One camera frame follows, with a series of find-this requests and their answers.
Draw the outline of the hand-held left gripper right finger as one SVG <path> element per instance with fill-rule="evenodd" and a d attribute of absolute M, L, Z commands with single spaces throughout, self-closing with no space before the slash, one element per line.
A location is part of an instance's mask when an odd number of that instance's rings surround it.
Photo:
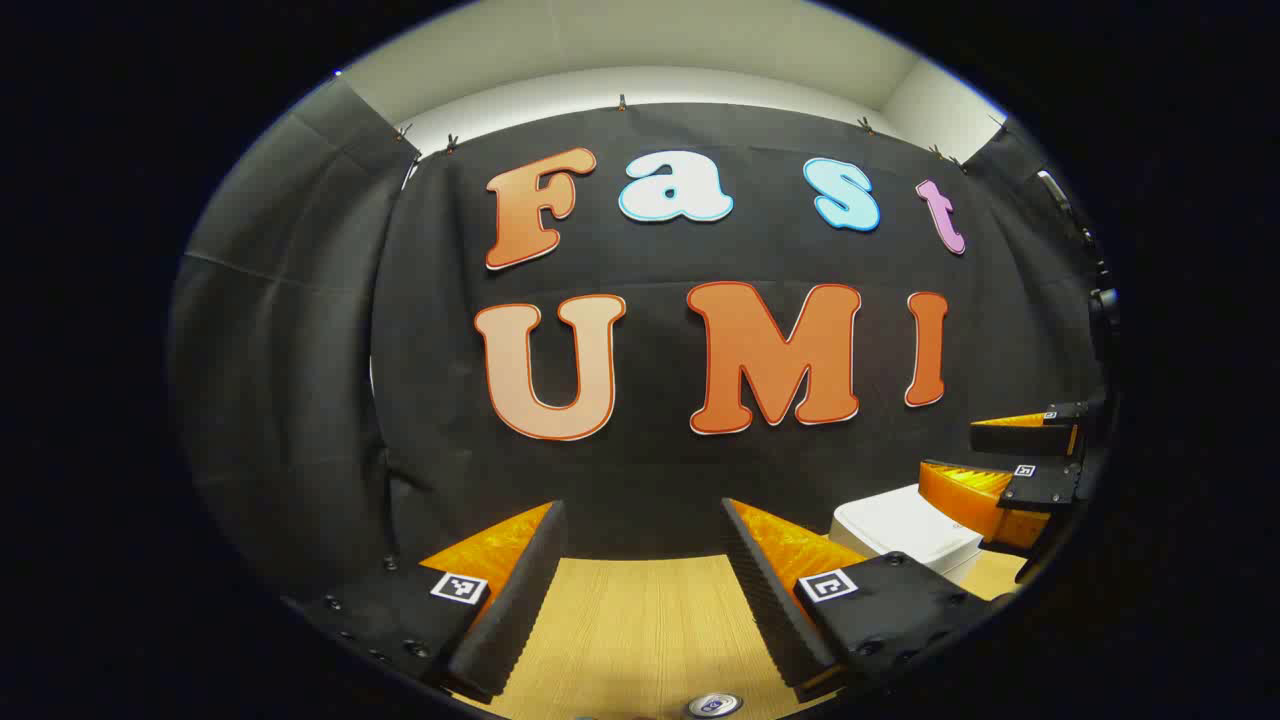
<path fill-rule="evenodd" d="M 995 612 L 908 553 L 867 557 L 736 498 L 722 512 L 730 566 L 801 702 L 896 682 Z"/>

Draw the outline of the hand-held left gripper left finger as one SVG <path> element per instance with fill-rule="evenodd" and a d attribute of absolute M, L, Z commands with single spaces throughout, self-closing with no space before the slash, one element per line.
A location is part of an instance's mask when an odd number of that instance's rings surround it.
<path fill-rule="evenodd" d="M 380 669 L 488 705 L 524 653 L 566 541 L 564 502 L 550 501 L 291 609 Z"/>

